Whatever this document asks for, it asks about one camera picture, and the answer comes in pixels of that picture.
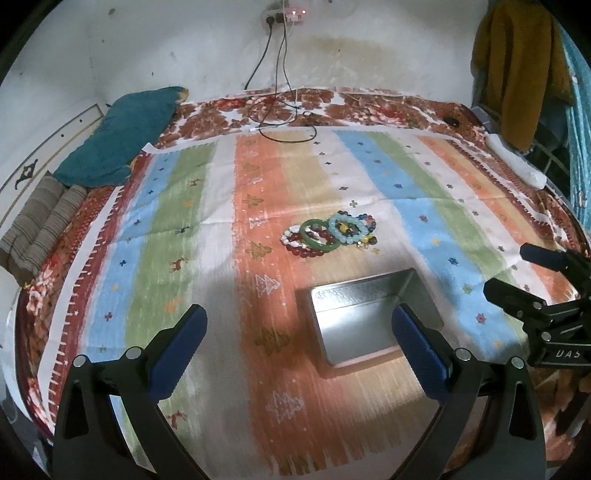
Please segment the silver metal tin box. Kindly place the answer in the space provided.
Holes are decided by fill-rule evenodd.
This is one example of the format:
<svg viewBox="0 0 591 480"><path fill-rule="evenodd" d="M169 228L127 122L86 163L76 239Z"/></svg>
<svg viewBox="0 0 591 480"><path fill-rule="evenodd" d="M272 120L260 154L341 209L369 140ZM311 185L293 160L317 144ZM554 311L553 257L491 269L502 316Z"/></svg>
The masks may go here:
<svg viewBox="0 0 591 480"><path fill-rule="evenodd" d="M406 304L429 328L443 318L419 273L408 268L308 290L311 317L325 363L346 369L400 351L392 330L394 310Z"/></svg>

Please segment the green jade bangle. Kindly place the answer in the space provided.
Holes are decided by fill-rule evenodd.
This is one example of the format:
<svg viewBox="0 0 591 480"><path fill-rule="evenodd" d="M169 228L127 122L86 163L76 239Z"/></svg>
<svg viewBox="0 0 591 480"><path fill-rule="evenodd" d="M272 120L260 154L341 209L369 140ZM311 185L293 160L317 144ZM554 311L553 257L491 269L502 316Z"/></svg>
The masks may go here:
<svg viewBox="0 0 591 480"><path fill-rule="evenodd" d="M305 246L311 249L329 253L338 249L341 243L329 232L328 223L321 219L308 219L301 223L298 234Z"/></svg>

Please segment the white rolled cloth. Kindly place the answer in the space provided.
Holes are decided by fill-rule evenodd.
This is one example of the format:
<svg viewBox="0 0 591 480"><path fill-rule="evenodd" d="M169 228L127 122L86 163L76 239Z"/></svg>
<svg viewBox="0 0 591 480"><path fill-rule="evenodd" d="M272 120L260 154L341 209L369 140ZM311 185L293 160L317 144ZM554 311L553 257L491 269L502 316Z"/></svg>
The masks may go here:
<svg viewBox="0 0 591 480"><path fill-rule="evenodd" d="M543 190L547 185L547 176L531 166L522 156L510 150L498 134L485 135L487 146L497 154L510 169L527 185Z"/></svg>

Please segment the small black object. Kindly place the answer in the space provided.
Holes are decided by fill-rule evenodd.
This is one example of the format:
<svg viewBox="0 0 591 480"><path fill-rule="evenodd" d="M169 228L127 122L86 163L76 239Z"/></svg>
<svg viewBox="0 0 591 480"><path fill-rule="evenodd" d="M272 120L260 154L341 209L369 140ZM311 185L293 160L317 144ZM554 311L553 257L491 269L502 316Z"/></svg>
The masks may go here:
<svg viewBox="0 0 591 480"><path fill-rule="evenodd" d="M459 128L460 127L460 121L454 117L444 116L442 118L442 120L452 128Z"/></svg>

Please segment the mustard hanging garment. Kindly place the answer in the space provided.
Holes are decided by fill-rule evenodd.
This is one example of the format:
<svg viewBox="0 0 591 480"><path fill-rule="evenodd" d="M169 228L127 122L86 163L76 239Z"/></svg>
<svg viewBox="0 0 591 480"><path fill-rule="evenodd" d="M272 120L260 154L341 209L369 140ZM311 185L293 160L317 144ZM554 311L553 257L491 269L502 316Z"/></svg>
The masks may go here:
<svg viewBox="0 0 591 480"><path fill-rule="evenodd" d="M521 152L533 143L545 101L573 103L559 24L535 1L497 2L478 28L472 63L486 76L480 103Z"/></svg>

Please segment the teal hanging cloth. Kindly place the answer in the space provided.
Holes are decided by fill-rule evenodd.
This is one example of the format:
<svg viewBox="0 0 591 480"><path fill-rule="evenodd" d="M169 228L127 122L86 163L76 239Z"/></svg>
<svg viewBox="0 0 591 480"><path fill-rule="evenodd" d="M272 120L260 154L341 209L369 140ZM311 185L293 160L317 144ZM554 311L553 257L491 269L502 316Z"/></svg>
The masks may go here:
<svg viewBox="0 0 591 480"><path fill-rule="evenodd" d="M570 203L579 222L590 230L590 66L559 24L573 96L567 109L570 156Z"/></svg>

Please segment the grey striped folded blanket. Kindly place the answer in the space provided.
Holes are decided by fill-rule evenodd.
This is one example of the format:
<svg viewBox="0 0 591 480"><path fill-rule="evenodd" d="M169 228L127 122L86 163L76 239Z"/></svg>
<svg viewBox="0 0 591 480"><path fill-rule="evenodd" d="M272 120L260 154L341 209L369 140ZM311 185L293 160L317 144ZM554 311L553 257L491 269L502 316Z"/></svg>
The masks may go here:
<svg viewBox="0 0 591 480"><path fill-rule="evenodd" d="M1 267L20 287L37 277L87 194L84 187L65 187L49 173L39 181L1 239Z"/></svg>

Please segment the teal pillow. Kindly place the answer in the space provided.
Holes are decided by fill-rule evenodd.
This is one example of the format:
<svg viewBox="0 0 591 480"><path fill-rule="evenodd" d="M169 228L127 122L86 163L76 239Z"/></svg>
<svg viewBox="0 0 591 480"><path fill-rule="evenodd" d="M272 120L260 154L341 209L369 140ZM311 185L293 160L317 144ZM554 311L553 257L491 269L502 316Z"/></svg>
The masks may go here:
<svg viewBox="0 0 591 480"><path fill-rule="evenodd" d="M84 188L121 186L142 148L155 143L176 108L188 97L179 86L124 95L108 109L92 135L53 173L63 185Z"/></svg>

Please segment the wall power socket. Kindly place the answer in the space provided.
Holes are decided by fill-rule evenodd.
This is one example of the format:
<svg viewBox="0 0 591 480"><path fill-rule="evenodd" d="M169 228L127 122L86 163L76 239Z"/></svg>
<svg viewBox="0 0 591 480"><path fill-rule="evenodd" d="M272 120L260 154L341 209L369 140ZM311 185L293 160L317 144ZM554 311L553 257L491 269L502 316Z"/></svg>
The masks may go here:
<svg viewBox="0 0 591 480"><path fill-rule="evenodd" d="M262 13L263 25L287 26L298 25L304 22L308 17L310 10L301 7L283 7L264 10Z"/></svg>

